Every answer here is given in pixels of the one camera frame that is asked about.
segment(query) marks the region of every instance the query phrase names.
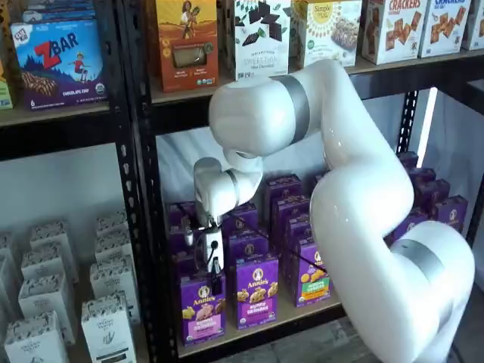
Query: snack box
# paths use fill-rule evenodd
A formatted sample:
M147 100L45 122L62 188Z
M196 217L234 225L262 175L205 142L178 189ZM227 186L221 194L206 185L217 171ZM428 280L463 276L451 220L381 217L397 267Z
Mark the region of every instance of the snack box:
M15 362L69 362L55 311L9 324L5 351Z
M76 344L78 322L66 275L25 280L20 289L18 302L26 318L54 310L59 318L60 333L64 342L68 346Z
M11 32L29 109L107 97L96 20L14 23Z
M206 274L180 278L181 334L188 346L225 334L225 276L222 293L213 295Z
M124 256L91 265L90 280L96 299L117 291L124 292L129 320L139 324L141 319L131 257Z
M468 50L484 48L484 1L470 2L467 25L462 38L462 48Z
M77 265L76 250L70 243L67 233L66 221L50 222L37 225L32 228L30 234L30 246L33 250L51 242L59 242L62 247L62 259L66 273L72 278L72 282L79 282L79 266Z
M361 55L375 64L415 59L426 5L427 0L369 0Z
M458 53L469 15L470 0L428 0L420 57Z
M275 321L278 310L278 257L271 253L238 259L235 268L237 328Z
M84 302L81 325L92 361L136 363L124 293Z
M324 268L318 247L312 238L300 240L296 244L296 252L306 260ZM303 259L294 258L292 263L293 269L290 274L290 285L293 301L297 308L330 297L330 278L327 274Z
M302 7L299 67L321 59L334 59L344 67L354 66L361 0L303 0L298 6Z
M235 80L283 76L289 67L290 0L230 2Z
M213 0L157 0L165 92L206 88L219 81L217 8Z
M430 218L445 223L462 232L466 218L467 200L460 195L435 203Z

